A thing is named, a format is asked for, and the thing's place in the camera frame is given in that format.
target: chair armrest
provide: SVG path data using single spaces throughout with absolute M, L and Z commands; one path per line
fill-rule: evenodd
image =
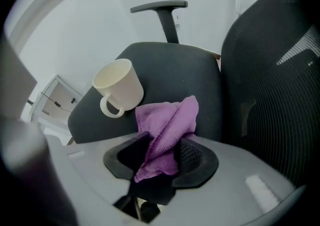
M 186 1 L 164 1 L 136 6 L 131 8 L 130 12 L 155 11 L 160 19 L 167 42 L 178 44 L 179 39 L 171 12 L 174 9 L 186 7 L 188 7 Z

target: chair seat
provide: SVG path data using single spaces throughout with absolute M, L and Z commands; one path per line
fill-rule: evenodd
M 135 43 L 118 57 L 132 61 L 144 89 L 140 105 L 177 102 L 195 95 L 199 103 L 196 135 L 221 140 L 222 87 L 220 71 L 212 53 L 171 43 Z M 138 131 L 135 110 L 121 118 L 105 116 L 100 110 L 101 94 L 91 87 L 72 111 L 69 130 L 76 143 L 110 139 Z M 111 112 L 116 109 L 108 103 Z

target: white strip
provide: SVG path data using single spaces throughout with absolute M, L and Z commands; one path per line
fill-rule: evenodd
M 302 38 L 276 63 L 277 66 L 283 62 L 291 59 L 295 55 L 303 52 L 304 50 L 310 49 L 320 57 L 320 36 L 315 25 L 312 25 L 309 30 L 302 36 Z
M 254 199 L 259 204 L 263 213 L 267 213 L 280 204 L 279 199 L 268 188 L 268 186 L 261 180 L 258 175 L 251 175 L 245 179 L 250 192 Z

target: black fabric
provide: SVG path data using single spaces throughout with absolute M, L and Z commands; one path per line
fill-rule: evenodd
M 174 151 L 174 157 L 178 164 L 179 175 L 191 172 L 201 165 L 202 153 L 187 142 L 179 141 Z
M 159 213 L 160 213 L 160 209 L 155 203 L 144 202 L 141 205 L 141 218 L 142 218 L 142 221 L 146 223 L 149 223 L 150 221 L 152 221 Z
M 178 44 L 136 43 L 118 58 L 132 61 L 144 89 L 140 105 L 182 101 L 195 95 L 199 103 L 196 135 L 221 140 L 222 90 L 217 61 L 210 52 Z M 91 88 L 72 111 L 69 130 L 76 143 L 110 139 L 137 132 L 135 111 L 113 119 L 100 110 L 101 94 Z M 108 103 L 112 112 L 116 112 Z
M 319 31 L 301 0 L 258 0 L 222 47 L 222 141 L 296 186 L 306 183 L 320 139 L 319 55 Z
M 150 138 L 149 133 L 146 132 L 146 135 L 138 135 L 138 137 L 134 138 L 133 141 L 133 143 L 131 143 L 131 140 L 124 142 L 122 145 L 126 145 L 127 143 L 130 143 L 130 145 L 126 146 L 121 151 L 117 151 L 118 153 L 116 155 L 116 158 L 121 164 L 125 165 L 133 171 L 133 174 L 130 174 L 130 180 L 135 176 L 140 166 L 144 162 L 146 152 L 149 148 L 149 144 L 152 141 L 152 138 Z M 112 149 L 109 149 L 106 152 L 105 156 L 110 152 L 112 152 Z

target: armrest pad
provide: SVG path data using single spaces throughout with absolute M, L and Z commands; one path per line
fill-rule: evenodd
M 186 8 L 188 7 L 187 1 L 164 1 L 164 2 L 156 2 L 150 4 L 143 4 L 130 9 L 131 13 L 143 12 L 148 10 L 156 10 L 163 7 L 171 7 L 172 11 L 177 8 Z

